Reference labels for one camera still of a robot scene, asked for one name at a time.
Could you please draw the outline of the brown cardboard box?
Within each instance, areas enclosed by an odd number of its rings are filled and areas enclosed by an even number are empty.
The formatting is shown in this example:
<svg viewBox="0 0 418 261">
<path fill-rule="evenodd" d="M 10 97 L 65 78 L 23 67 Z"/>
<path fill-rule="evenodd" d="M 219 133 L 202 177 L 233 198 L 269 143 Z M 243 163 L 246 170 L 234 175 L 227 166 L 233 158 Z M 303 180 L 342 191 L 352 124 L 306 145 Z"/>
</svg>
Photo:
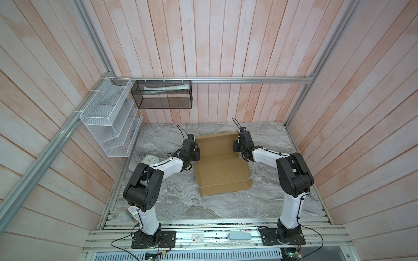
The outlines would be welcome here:
<svg viewBox="0 0 418 261">
<path fill-rule="evenodd" d="M 196 137 L 200 160 L 195 164 L 201 196 L 248 190 L 253 185 L 248 162 L 233 151 L 237 132 Z"/>
</svg>

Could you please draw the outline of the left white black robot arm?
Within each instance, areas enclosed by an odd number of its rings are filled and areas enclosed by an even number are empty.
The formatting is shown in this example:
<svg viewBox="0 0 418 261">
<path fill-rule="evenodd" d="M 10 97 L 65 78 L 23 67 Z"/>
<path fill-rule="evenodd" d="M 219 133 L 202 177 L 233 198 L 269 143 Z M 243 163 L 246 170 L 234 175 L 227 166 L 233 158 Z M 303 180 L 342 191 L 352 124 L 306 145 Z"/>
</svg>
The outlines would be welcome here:
<svg viewBox="0 0 418 261">
<path fill-rule="evenodd" d="M 165 161 L 154 165 L 140 163 L 128 181 L 123 197 L 130 206 L 139 209 L 142 232 L 154 236 L 160 230 L 154 205 L 160 194 L 162 182 L 173 174 L 189 170 L 192 162 L 200 160 L 200 149 L 194 135 L 189 134 L 181 147 Z"/>
</svg>

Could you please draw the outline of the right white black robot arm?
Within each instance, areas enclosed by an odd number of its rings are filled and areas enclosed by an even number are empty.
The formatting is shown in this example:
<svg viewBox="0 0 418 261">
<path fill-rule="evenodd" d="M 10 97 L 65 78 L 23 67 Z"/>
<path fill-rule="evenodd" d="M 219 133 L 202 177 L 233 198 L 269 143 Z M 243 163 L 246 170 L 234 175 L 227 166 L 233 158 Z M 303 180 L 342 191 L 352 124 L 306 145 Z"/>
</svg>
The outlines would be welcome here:
<svg viewBox="0 0 418 261">
<path fill-rule="evenodd" d="M 302 198 L 310 192 L 314 178 L 300 153 L 279 153 L 254 145 L 251 133 L 241 127 L 233 151 L 249 162 L 266 164 L 278 171 L 280 186 L 285 192 L 282 214 L 278 220 L 277 235 L 289 238 L 300 234 L 298 222 Z"/>
</svg>

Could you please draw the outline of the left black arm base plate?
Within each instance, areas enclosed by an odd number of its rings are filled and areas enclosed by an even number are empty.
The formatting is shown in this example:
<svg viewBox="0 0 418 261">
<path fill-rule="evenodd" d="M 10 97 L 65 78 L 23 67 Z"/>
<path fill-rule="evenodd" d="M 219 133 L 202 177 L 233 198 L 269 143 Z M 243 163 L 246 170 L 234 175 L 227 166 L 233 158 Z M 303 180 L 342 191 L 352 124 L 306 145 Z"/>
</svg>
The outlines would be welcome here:
<svg viewBox="0 0 418 261">
<path fill-rule="evenodd" d="M 153 249 L 153 248 L 169 248 L 175 247 L 176 231 L 156 232 L 150 236 L 142 231 L 133 234 L 132 249 Z"/>
</svg>

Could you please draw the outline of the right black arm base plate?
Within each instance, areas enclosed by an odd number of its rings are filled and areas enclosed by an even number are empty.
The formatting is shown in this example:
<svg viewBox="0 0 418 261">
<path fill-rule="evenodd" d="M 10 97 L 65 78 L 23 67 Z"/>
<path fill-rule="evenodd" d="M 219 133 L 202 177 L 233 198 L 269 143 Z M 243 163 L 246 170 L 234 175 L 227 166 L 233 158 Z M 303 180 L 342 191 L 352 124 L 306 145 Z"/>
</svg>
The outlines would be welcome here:
<svg viewBox="0 0 418 261">
<path fill-rule="evenodd" d="M 260 238 L 264 246 L 276 245 L 305 245 L 306 241 L 300 227 L 294 229 L 268 228 L 261 226 L 258 228 Z"/>
</svg>

